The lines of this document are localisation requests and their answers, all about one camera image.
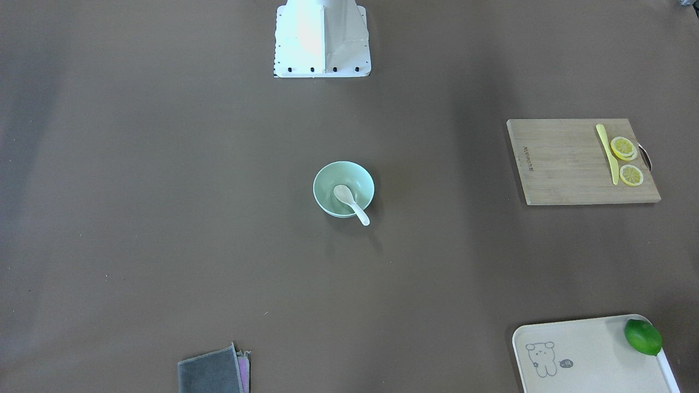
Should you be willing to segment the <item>cream rabbit tray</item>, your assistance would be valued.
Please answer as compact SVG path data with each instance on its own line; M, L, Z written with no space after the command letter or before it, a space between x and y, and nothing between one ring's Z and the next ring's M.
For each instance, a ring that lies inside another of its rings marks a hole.
M664 352L644 355L624 335L642 315L524 324L512 345L525 392L679 392Z

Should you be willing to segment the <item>green lime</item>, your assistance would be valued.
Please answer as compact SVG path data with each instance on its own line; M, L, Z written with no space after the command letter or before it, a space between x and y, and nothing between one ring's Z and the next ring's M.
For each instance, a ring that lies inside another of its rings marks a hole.
M657 356L662 350L661 334L646 320L629 319L624 326L624 336L634 350L644 355Z

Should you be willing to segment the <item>stacked lemon slices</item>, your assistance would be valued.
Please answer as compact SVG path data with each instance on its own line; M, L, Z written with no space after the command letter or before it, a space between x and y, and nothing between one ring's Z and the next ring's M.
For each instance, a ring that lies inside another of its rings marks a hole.
M637 158L638 150L633 142L625 137L618 136L609 142L612 153L620 160L632 161Z

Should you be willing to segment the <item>light green ceramic bowl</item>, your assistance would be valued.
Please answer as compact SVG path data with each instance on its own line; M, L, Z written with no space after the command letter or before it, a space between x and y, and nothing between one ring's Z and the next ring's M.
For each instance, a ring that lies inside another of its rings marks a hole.
M362 166L350 161L332 162L322 167L316 174L312 191L315 200L325 213L333 217L354 217L355 212L334 195L335 186L347 186L362 209L367 209L375 195L375 182L371 174Z

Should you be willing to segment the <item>yellow plastic knife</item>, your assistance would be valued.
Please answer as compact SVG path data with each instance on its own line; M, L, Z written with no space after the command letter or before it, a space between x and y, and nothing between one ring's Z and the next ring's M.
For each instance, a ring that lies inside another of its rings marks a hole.
M602 148L604 149L605 155L607 157L609 170L612 177L612 183L614 184L614 186L617 186L619 184L619 164L618 160L616 159L610 148L609 138L605 126L601 123L598 123L596 125L596 131L597 136L601 141Z

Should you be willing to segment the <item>wooden cutting board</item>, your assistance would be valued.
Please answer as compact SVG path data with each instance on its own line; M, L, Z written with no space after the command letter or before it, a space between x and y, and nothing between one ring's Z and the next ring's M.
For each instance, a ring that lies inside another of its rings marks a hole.
M657 203L653 176L642 157L631 161L644 173L638 187L619 180L614 186L597 136L605 126L609 139L622 136L637 144L626 118L511 119L507 129L526 203L533 206Z

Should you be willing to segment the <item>folded grey cloth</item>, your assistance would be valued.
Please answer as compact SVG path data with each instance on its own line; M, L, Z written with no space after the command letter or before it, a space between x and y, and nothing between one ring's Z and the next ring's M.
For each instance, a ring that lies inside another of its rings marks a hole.
M179 392L249 392L250 352L234 343L177 363Z

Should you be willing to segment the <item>white ceramic spoon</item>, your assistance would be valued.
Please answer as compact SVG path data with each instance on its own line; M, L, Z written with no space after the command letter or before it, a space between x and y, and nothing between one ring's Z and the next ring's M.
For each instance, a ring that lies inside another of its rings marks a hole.
M334 187L334 195L337 200L349 206L352 211L354 211L357 218L360 220L363 226L370 225L369 216L365 213L364 209L360 208L357 204L351 189L344 184L338 184Z

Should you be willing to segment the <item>lemon slice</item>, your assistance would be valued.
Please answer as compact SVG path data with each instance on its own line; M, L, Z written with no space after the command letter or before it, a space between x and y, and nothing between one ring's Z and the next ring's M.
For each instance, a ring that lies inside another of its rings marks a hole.
M621 181L631 187L638 187L644 182L644 173L642 170L631 164L620 167L619 177Z

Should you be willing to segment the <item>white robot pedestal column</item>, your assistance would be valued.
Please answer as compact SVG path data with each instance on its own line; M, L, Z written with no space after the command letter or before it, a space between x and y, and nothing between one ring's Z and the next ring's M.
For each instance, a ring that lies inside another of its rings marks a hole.
M276 78L371 74L369 25L355 1L288 1L276 9Z

